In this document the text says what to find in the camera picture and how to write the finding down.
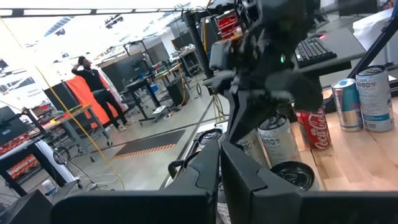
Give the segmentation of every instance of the concrete floor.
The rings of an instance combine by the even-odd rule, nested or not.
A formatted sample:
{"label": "concrete floor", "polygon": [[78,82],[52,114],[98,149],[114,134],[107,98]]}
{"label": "concrete floor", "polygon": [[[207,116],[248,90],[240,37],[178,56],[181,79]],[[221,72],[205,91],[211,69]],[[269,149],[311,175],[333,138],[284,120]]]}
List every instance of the concrete floor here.
{"label": "concrete floor", "polygon": [[[352,22],[357,21],[360,18],[348,17],[339,19],[338,16],[330,15],[330,23],[322,27],[320,30],[333,30],[339,27],[352,27]],[[346,78],[349,70],[345,70],[338,73],[333,73],[325,75],[320,78],[323,86],[330,86],[333,82]],[[204,74],[197,75],[199,83],[201,79],[204,78]],[[160,119],[157,123],[148,121],[143,123],[141,126],[139,123],[134,123],[132,126],[128,127],[127,131],[123,133],[118,133],[114,128],[109,130],[111,138],[114,143],[114,147],[107,150],[103,150],[104,155],[110,161],[110,164],[117,170],[121,175],[124,186],[126,190],[157,190],[162,185],[168,172],[167,166],[170,162],[176,160],[178,155],[182,152],[183,148],[186,147],[188,140],[190,139],[192,132],[198,125],[199,121],[210,122],[210,120],[216,117],[215,108],[211,103],[211,97],[207,93],[207,90],[202,87],[202,95],[198,96],[196,91],[195,78],[191,79],[190,86],[190,100],[182,107],[181,111],[173,113],[173,116],[168,120]],[[224,113],[229,113],[229,103],[228,101],[220,97],[221,104],[224,109]],[[151,108],[154,105],[151,100],[144,103],[149,108],[145,109],[147,114],[151,114]],[[135,114],[131,118],[131,121],[137,121],[141,119],[141,114]],[[140,154],[137,156],[125,157],[122,159],[113,159],[115,153],[117,153],[122,147],[125,146],[125,142],[133,141],[135,139],[140,139],[148,137],[154,134],[160,134],[172,129],[184,129],[185,133],[177,143],[177,145],[170,149],[164,149],[160,151],[150,152],[146,154]],[[106,148],[106,140],[104,137],[99,138],[96,141],[99,148]],[[72,160],[74,164],[83,169],[91,178],[97,175],[111,174],[111,169],[106,165],[104,159],[101,155],[96,152],[93,145],[89,146],[91,155],[95,158],[96,162],[92,163],[88,156],[80,156]],[[69,166],[72,171],[77,173],[79,176],[83,174],[76,170],[74,167]],[[46,171],[42,170],[38,174],[31,177],[27,182],[23,183],[22,186],[26,191],[31,191],[34,189],[42,190],[41,184],[44,180],[48,179],[49,175]],[[94,178],[95,182],[109,182],[115,179],[115,176],[105,175],[102,177]],[[122,185],[120,181],[114,181],[107,184],[108,189],[122,190]],[[76,192],[81,192],[77,188],[71,191],[71,194]],[[10,191],[9,188],[5,187],[5,184],[0,184],[0,203],[9,204],[9,202],[15,200],[14,197],[9,197],[2,194],[14,195],[14,192]]]}

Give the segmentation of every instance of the person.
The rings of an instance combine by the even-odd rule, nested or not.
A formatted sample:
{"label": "person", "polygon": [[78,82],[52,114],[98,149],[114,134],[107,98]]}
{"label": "person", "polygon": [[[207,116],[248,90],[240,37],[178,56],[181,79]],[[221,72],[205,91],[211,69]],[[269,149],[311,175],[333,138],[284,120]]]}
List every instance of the person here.
{"label": "person", "polygon": [[[79,66],[83,66],[83,70],[77,70]],[[131,125],[130,121],[127,121],[124,117],[123,111],[120,108],[118,102],[112,95],[112,93],[105,88],[103,85],[100,74],[96,69],[91,69],[91,62],[87,58],[80,56],[77,65],[72,69],[72,73],[85,79],[90,91],[94,95],[95,100],[105,110],[106,115],[116,129],[120,132],[125,131],[126,127]],[[118,121],[113,117],[112,111],[108,106],[108,103],[112,105],[118,112],[119,118],[122,120],[123,125],[121,126]]]}

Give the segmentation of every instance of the white can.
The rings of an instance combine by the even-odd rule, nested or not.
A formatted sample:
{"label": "white can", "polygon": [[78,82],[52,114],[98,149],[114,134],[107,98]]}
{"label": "white can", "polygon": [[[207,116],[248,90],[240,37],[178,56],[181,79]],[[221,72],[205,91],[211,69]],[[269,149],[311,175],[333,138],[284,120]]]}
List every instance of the white can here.
{"label": "white can", "polygon": [[365,68],[356,75],[364,125],[370,131],[394,128],[390,84],[387,69],[382,65]]}
{"label": "white can", "polygon": [[277,114],[266,119],[257,130],[271,167],[282,162],[301,161],[299,149],[286,115]]}
{"label": "white can", "polygon": [[45,191],[46,191],[46,195],[51,195],[54,194],[57,191],[57,188],[55,187],[55,185],[51,182],[51,180],[45,180],[42,183],[42,186],[44,187]]}
{"label": "white can", "polygon": [[261,166],[269,169],[266,155],[264,155],[255,129],[240,139],[236,144],[241,145],[244,153],[253,158],[256,162],[260,163]]}

